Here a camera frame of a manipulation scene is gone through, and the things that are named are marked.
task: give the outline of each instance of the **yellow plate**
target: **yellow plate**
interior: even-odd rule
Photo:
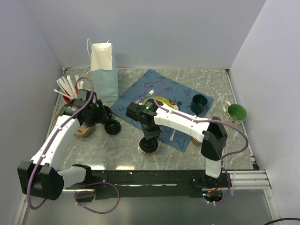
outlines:
[[[142,104],[144,105],[148,101],[148,99],[146,99]],[[172,109],[174,108],[173,105],[171,105],[171,103],[163,97],[156,97],[156,100],[166,104],[167,106],[171,107]]]

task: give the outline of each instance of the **gift bag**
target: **gift bag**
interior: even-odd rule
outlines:
[[[109,42],[91,44],[87,39],[86,47],[90,57],[90,71],[98,98],[102,102],[116,101],[119,98],[118,71],[113,54],[113,45]]]

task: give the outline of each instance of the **blue placemat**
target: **blue placemat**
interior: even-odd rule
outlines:
[[[128,123],[131,123],[133,126],[142,129],[142,126],[140,122],[134,121],[127,117],[125,115],[126,108],[129,106],[131,102],[136,102],[140,97],[145,88],[152,82],[157,80],[166,80],[169,82],[170,87],[159,94],[159,96],[164,97],[165,99],[168,99],[172,105],[176,105],[180,111],[188,113],[190,115],[194,115],[194,113],[190,109],[190,104],[192,101],[192,97],[197,94],[202,94],[196,90],[193,90],[191,88],[188,88],[187,86],[184,86],[180,83],[177,83],[169,78],[166,78],[165,76],[162,76],[158,72],[150,69],[148,70],[140,79],[137,80],[112,106],[111,110],[114,114],[117,116],[120,116],[123,120],[127,121]],[[153,84],[152,87],[149,87],[146,93],[148,93],[151,89],[154,89],[154,96],[157,92],[162,90],[166,87],[165,82],[158,82]],[[199,117],[204,117],[208,110],[210,109],[212,102],[214,99],[212,97],[206,96],[208,99],[208,104],[205,107],[204,111],[199,114]],[[170,141],[170,137],[174,131],[174,129],[161,126],[160,129],[162,130],[162,134],[160,135],[159,140],[162,142],[165,142],[178,150],[185,152],[189,141],[191,140],[191,136],[187,135],[183,132],[176,131],[173,141]]]

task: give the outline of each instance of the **mug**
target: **mug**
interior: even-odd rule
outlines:
[[[231,104],[230,102],[223,102],[223,121],[226,123],[238,126],[246,118],[247,111],[245,108],[238,104]]]
[[[193,113],[198,115],[199,113],[202,113],[204,108],[206,107],[208,103],[207,98],[204,95],[194,95],[192,98],[192,103],[191,103],[191,110]]]

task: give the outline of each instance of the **gray marble table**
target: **gray marble table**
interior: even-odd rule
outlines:
[[[91,78],[89,68],[67,69],[66,74],[75,80],[75,75]],[[135,81],[148,69],[119,68],[119,95],[121,96]],[[221,117],[222,102],[234,102],[233,94],[224,70],[202,69],[155,69],[161,75],[169,77],[190,88],[214,98],[214,102],[206,118]],[[89,89],[86,82],[83,88]],[[64,105],[62,97],[59,99],[58,109]],[[138,149],[139,140],[143,132],[125,122],[116,115],[113,119],[121,123],[121,132],[117,135],[108,135],[102,124],[97,124],[94,132],[87,138],[73,136],[67,145],[60,161],[59,169],[67,169],[72,164],[89,165],[96,170],[187,170],[205,169],[205,158],[201,155],[201,147],[191,142],[183,153],[159,141],[159,148],[153,156],[145,156]],[[228,139],[225,153],[240,150],[245,140],[234,130],[226,129]],[[229,156],[225,164],[231,170],[253,169],[249,151]]]

